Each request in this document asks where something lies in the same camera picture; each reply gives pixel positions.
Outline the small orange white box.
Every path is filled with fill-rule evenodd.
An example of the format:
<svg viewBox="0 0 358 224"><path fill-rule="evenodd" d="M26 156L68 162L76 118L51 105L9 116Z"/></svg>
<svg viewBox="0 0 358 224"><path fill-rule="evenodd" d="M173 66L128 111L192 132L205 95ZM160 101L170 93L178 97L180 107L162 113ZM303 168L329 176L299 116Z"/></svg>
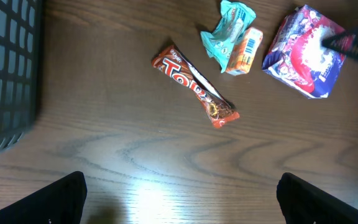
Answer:
<svg viewBox="0 0 358 224"><path fill-rule="evenodd" d="M233 48L226 73L234 76L249 73L262 39L263 32L261 30L255 27L248 28L244 36L239 39L240 42Z"/></svg>

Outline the red orange snack bar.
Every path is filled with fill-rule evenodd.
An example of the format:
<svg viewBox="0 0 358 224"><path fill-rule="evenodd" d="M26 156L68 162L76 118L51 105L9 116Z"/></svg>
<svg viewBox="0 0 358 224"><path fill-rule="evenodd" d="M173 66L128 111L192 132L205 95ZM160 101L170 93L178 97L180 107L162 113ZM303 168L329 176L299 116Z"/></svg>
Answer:
<svg viewBox="0 0 358 224"><path fill-rule="evenodd" d="M215 128L240 118L215 87L175 47L170 45L152 60L152 66L177 83L191 89Z"/></svg>

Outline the teal candy packet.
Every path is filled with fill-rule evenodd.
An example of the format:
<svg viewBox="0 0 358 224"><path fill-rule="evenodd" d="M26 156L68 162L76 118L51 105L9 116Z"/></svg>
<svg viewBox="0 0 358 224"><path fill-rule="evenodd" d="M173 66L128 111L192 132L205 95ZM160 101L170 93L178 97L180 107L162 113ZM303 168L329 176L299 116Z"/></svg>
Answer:
<svg viewBox="0 0 358 224"><path fill-rule="evenodd" d="M256 18L256 13L244 3L222 0L221 20L213 32L201 31L201 41L209 58L214 58L226 71L234 46L245 34L246 29Z"/></svg>

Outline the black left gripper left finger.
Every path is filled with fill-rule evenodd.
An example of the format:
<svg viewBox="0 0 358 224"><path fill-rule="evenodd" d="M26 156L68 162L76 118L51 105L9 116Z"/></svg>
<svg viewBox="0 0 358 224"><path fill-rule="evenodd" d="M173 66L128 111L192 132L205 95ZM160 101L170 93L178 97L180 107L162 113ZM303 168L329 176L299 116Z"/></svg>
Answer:
<svg viewBox="0 0 358 224"><path fill-rule="evenodd" d="M75 171L1 209L0 224L79 224L86 196L84 174Z"/></svg>

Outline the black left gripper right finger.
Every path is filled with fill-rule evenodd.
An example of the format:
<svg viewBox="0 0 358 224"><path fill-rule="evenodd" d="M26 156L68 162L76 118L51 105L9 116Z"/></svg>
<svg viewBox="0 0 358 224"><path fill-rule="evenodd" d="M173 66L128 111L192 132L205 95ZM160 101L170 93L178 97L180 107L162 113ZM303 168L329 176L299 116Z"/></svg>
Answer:
<svg viewBox="0 0 358 224"><path fill-rule="evenodd" d="M287 224L358 224L358 209L286 172L277 200Z"/></svg>

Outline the purple snack packet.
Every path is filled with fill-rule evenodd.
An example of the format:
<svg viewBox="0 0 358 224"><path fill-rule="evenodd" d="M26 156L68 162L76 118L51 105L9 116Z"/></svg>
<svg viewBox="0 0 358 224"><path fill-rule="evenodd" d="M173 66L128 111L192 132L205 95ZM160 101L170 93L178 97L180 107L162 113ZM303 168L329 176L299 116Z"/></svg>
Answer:
<svg viewBox="0 0 358 224"><path fill-rule="evenodd" d="M322 43L344 31L312 7L298 7L284 18L262 70L307 98L327 98L346 57Z"/></svg>

